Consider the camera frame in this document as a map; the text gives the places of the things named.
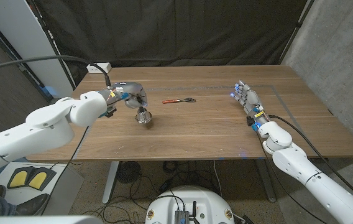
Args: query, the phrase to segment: table leg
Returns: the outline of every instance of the table leg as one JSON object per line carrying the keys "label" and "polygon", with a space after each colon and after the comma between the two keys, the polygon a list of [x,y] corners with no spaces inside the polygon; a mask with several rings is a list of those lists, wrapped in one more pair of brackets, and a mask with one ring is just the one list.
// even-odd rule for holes
{"label": "table leg", "polygon": [[119,161],[112,161],[110,163],[110,169],[108,174],[108,179],[104,187],[102,203],[106,204],[110,201],[111,195],[113,193],[113,188],[116,185],[116,173],[119,168]]}
{"label": "table leg", "polygon": [[266,166],[264,159],[256,159],[255,165],[258,168],[259,176],[261,177],[262,183],[264,184],[265,193],[268,197],[269,202],[276,202],[275,191],[272,186],[272,182],[270,181],[270,176],[268,172],[268,167]]}

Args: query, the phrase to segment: yellow tape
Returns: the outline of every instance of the yellow tape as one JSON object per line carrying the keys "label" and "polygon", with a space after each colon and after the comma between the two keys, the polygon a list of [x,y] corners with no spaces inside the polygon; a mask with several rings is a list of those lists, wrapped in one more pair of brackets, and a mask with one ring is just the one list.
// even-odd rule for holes
{"label": "yellow tape", "polygon": [[256,115],[254,115],[254,116],[255,116],[256,118],[258,118],[258,117],[261,116],[263,113],[264,113],[264,111],[261,111],[261,113],[256,114]]}

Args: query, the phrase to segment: yellow foot pedal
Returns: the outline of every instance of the yellow foot pedal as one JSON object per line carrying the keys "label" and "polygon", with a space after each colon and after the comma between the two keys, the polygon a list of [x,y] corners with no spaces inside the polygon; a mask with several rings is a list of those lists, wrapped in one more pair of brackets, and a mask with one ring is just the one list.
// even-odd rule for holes
{"label": "yellow foot pedal", "polygon": [[33,171],[33,174],[31,175],[31,178],[27,182],[27,185],[34,189],[43,191],[44,188],[53,179],[55,174],[57,173],[51,169],[40,167]]}
{"label": "yellow foot pedal", "polygon": [[33,170],[35,170],[35,167],[32,166],[16,169],[9,179],[7,188],[13,189],[27,186],[27,181],[29,180]]}

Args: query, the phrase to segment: black cable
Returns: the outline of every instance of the black cable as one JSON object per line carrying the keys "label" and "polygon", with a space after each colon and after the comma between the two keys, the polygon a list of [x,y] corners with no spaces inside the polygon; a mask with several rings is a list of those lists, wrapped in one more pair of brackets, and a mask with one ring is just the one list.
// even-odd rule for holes
{"label": "black cable", "polygon": [[137,212],[132,213],[132,218],[134,219],[134,224],[145,223],[145,222],[139,222],[139,214]]}
{"label": "black cable", "polygon": [[[107,220],[106,217],[104,216],[104,213],[105,213],[105,211],[106,211],[106,209],[107,209],[108,207],[111,207],[111,208],[118,208],[118,209],[121,209],[121,210],[125,211],[125,212],[127,213],[127,215],[128,215],[128,219],[118,220],[118,221],[114,221],[114,222]],[[117,206],[114,206],[114,205],[109,205],[109,206],[106,206],[106,207],[104,208],[104,210],[103,210],[103,220],[104,220],[105,222],[108,222],[108,223],[119,223],[119,222],[129,222],[129,223],[132,223],[132,222],[131,222],[131,216],[129,215],[129,212],[128,212],[126,209],[124,209],[124,208],[117,207]]]}
{"label": "black cable", "polygon": [[328,161],[320,154],[320,152],[312,145],[312,143],[309,141],[309,139],[298,129],[296,128],[294,125],[292,125],[290,122],[286,121],[285,119],[276,116],[276,115],[269,115],[269,118],[277,118],[281,121],[283,121],[284,123],[288,124],[290,127],[292,127],[298,134],[300,134],[300,136],[302,136],[302,138],[309,144],[309,146],[313,149],[313,151],[324,161],[324,163],[326,163],[326,165],[353,191],[353,186],[348,183],[348,181],[343,178],[338,171],[333,168],[333,166],[331,164],[328,163]]}
{"label": "black cable", "polygon": [[177,208],[178,208],[178,211],[179,211],[179,204],[178,204],[177,198],[176,198],[176,197],[174,197],[174,199],[175,199],[175,202],[176,202],[176,206],[177,206]]}
{"label": "black cable", "polygon": [[160,198],[166,198],[166,197],[173,197],[173,198],[177,198],[177,199],[181,200],[181,202],[182,202],[182,204],[183,204],[183,211],[185,211],[185,203],[183,202],[183,200],[182,200],[180,197],[175,196],[175,195],[163,195],[163,196],[159,196],[159,197],[155,198],[153,201],[156,201],[156,200],[158,200],[158,199],[160,199]]}
{"label": "black cable", "polygon": [[[60,173],[59,178],[57,179],[57,181],[56,181],[55,184],[53,185],[53,189],[51,190],[51,193],[50,193],[50,195],[49,195],[49,199],[51,199],[51,196],[52,196],[52,194],[53,194],[53,190],[55,190],[55,187],[57,186],[57,184],[58,184],[60,178],[62,177],[62,175],[63,175],[63,173],[65,172],[66,168],[69,166],[69,164],[70,164],[71,161],[73,160],[73,157],[75,156],[75,154],[77,153],[77,150],[78,150],[78,148],[80,147],[81,143],[83,142],[84,137],[85,137],[85,134],[86,134],[87,131],[88,131],[88,128],[89,128],[89,126],[85,129],[85,131],[84,131],[84,133],[83,133],[83,136],[81,137],[81,139],[80,139],[80,141],[79,141],[79,143],[78,143],[78,145],[77,145],[77,147],[76,147],[76,150],[74,151],[73,155],[71,155],[71,157],[70,157],[69,161],[67,162],[65,168],[64,168],[63,171]],[[45,209],[47,208],[47,205],[48,205],[48,202],[45,204],[43,211],[45,211]]]}
{"label": "black cable", "polygon": [[188,162],[188,175],[186,176],[185,184],[186,184],[186,181],[189,180],[189,177],[190,177],[190,161]]}
{"label": "black cable", "polygon": [[81,162],[80,164],[75,164],[74,162],[71,162],[71,164],[75,165],[75,166],[81,166],[83,165],[84,162]]}
{"label": "black cable", "polygon": [[109,75],[99,65],[97,65],[95,63],[91,63],[83,58],[68,56],[68,55],[52,55],[52,56],[43,56],[43,57],[32,57],[32,58],[21,59],[21,60],[13,60],[11,62],[0,63],[0,68],[10,66],[10,65],[16,65],[19,63],[36,62],[36,61],[50,60],[50,59],[62,59],[62,60],[66,60],[66,61],[76,61],[76,62],[83,62],[87,65],[92,65],[103,73],[104,79],[106,82],[106,86],[107,87],[111,86]]}
{"label": "black cable", "polygon": [[[259,136],[258,133],[257,133],[257,137],[258,137],[259,143],[260,143],[260,145],[261,145],[261,148],[262,148],[262,150],[263,150],[263,152],[264,152],[264,154],[265,154],[267,160],[269,161],[268,154],[265,152],[264,146],[262,145],[262,141],[261,141],[261,138],[260,138],[260,136]],[[313,216],[315,219],[321,221],[322,223],[326,223],[325,221],[323,221],[322,219],[320,219],[320,218],[317,217],[316,215],[313,215],[311,212],[309,212],[309,210],[307,210],[304,206],[302,206],[299,202],[297,202],[297,201],[290,195],[290,193],[287,192],[286,188],[284,188],[282,182],[281,182],[280,179],[278,178],[278,176],[277,176],[277,174],[276,174],[276,172],[275,172],[275,169],[273,168],[272,163],[269,162],[269,164],[270,164],[270,167],[272,168],[273,173],[275,174],[275,177],[276,177],[276,179],[277,179],[277,182],[280,184],[280,186],[282,187],[282,189],[284,190],[284,192],[286,192],[286,194],[287,194],[297,205],[299,205],[303,210],[305,210],[306,212],[308,212],[308,214],[310,214],[311,216]]]}
{"label": "black cable", "polygon": [[[210,188],[212,188],[212,190],[213,190],[214,192],[220,192],[219,189],[218,189],[218,187],[217,187],[216,185],[214,185],[213,179],[216,178],[216,177],[215,177],[215,175],[214,175],[212,172],[210,172],[210,171],[212,171],[211,168],[209,169],[210,171],[208,171],[208,170],[191,170],[191,171],[184,171],[184,170],[182,170],[182,169],[180,168],[181,165],[188,164],[189,162],[190,162],[190,161],[184,162],[184,163],[182,163],[182,164],[178,164],[178,169],[177,169],[176,174],[174,174],[174,176],[172,176],[170,179],[174,179],[175,177],[178,177],[183,183],[186,184],[186,182],[188,181],[188,176],[195,176],[195,175],[197,175],[197,176],[200,177],[201,179],[208,181],[208,182],[209,182],[209,185],[210,185]],[[210,178],[210,179],[207,179],[207,178],[205,178],[204,176],[202,176],[199,172],[205,172],[205,173],[209,174],[209,175],[211,176],[211,178]],[[186,174],[186,178],[182,178],[182,177],[180,176],[180,174]]]}
{"label": "black cable", "polygon": [[136,179],[136,180],[131,184],[131,187],[129,188],[129,196],[130,196],[130,199],[132,200],[132,202],[133,202],[134,204],[136,204],[138,207],[140,207],[140,208],[142,208],[142,209],[144,209],[144,210],[147,210],[147,208],[145,208],[145,207],[139,205],[139,204],[135,201],[135,200],[138,200],[138,199],[133,198],[133,196],[134,196],[135,193],[138,191],[138,189],[132,194],[132,187],[134,186],[134,184],[135,184],[138,180],[139,180],[139,184],[140,184],[141,178],[144,178],[144,177],[149,179],[150,184],[152,185],[153,190],[156,192],[156,194],[158,194],[156,188],[154,187],[154,184],[153,184],[152,180],[151,180],[149,177],[147,177],[147,176],[140,176],[138,179]]}
{"label": "black cable", "polygon": [[[117,201],[117,202],[114,202],[116,199],[119,199],[119,198],[123,198],[123,200],[120,200],[120,201]],[[140,200],[140,199],[149,199],[150,201],[152,201],[151,198],[148,198],[148,197],[143,197],[143,198],[135,198],[136,200]],[[129,223],[145,223],[145,222],[136,222],[135,221],[135,217],[134,217],[134,222],[131,221],[131,217],[129,216],[130,220],[126,220],[126,219],[123,219],[123,220],[118,220],[118,221],[114,221],[114,222],[110,222],[109,220],[105,220],[106,218],[104,217],[104,214],[106,212],[106,208],[108,207],[115,207],[114,205],[117,204],[117,203],[121,203],[121,202],[125,202],[125,201],[128,201],[128,200],[132,200],[131,198],[128,198],[128,197],[125,197],[125,196],[117,196],[117,197],[113,197],[112,199],[112,202],[108,202],[105,206],[102,206],[102,207],[99,207],[97,210],[89,210],[89,211],[86,211],[84,213],[82,213],[82,215],[86,214],[86,213],[89,213],[91,212],[90,215],[94,215],[96,214],[97,217],[101,217],[102,218],[102,221],[104,222],[109,222],[109,223],[119,223],[119,222],[129,222]]]}
{"label": "black cable", "polygon": [[52,165],[52,166],[50,167],[50,169],[52,169],[55,165],[57,165],[57,164],[59,164],[59,163],[61,163],[61,162],[56,162],[56,163],[54,163],[54,165]]}

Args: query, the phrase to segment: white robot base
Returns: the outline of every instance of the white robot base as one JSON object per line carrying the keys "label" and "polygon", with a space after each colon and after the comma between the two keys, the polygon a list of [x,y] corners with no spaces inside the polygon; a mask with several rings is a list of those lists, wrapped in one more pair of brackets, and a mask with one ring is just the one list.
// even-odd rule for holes
{"label": "white robot base", "polygon": [[[177,214],[182,214],[183,203],[185,203],[185,214],[188,218],[177,218]],[[196,222],[193,221],[193,204],[196,204]],[[231,207],[218,194],[203,188],[192,185],[175,187],[171,191],[166,191],[158,196],[150,205],[146,213],[146,224],[166,224],[166,223],[219,223],[233,224],[233,214]]]}

